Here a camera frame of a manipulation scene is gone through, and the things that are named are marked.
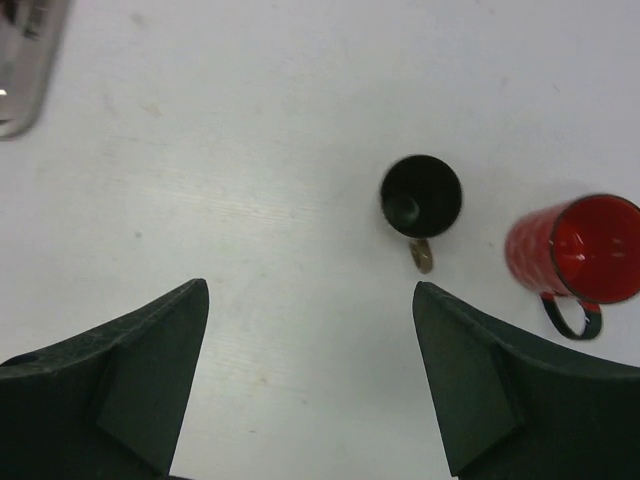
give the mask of mug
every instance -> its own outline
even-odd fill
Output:
[[[563,336],[592,340],[602,330],[600,305],[640,291],[640,209],[624,198],[595,194],[538,210],[513,225],[505,256],[513,276],[539,293]],[[558,296],[582,306],[582,333],[563,319]]]
[[[422,273],[433,268],[428,238],[453,225],[462,209],[462,187],[453,169],[429,155],[412,155],[396,162],[380,186],[385,219],[409,237],[416,266]]]

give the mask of white table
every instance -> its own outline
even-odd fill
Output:
[[[417,281],[640,365],[640,300],[568,343],[502,256],[533,208],[640,201],[639,22],[633,0],[75,2],[41,122],[0,145],[2,358],[204,277],[175,474],[449,478]],[[411,153],[464,186],[428,277],[376,204]]]

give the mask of tabletop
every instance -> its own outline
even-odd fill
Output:
[[[570,343],[503,258],[532,209],[640,201],[639,21],[631,0],[75,2],[40,122],[0,144],[2,357],[203,277],[174,474],[449,478],[417,281],[640,365],[640,300]],[[464,189],[428,276],[377,203],[414,153]]]

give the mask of black handle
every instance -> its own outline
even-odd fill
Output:
[[[551,323],[553,323],[553,326],[556,327],[556,330],[558,330],[563,337],[570,340],[593,340],[600,335],[602,331],[602,312],[600,311],[599,305],[579,301],[580,306],[584,310],[584,329],[582,333],[577,334],[567,325],[564,318],[562,318],[562,313],[560,313],[560,309],[553,295],[543,293],[540,295],[540,298],[542,299],[542,305],[544,305],[547,315],[549,315],[549,319],[551,319]]]

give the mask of black cup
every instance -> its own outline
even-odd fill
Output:
[[[412,155],[396,162],[380,186],[382,212],[389,224],[412,239],[416,265],[432,268],[427,238],[453,225],[462,209],[460,180],[449,165],[429,155]]]

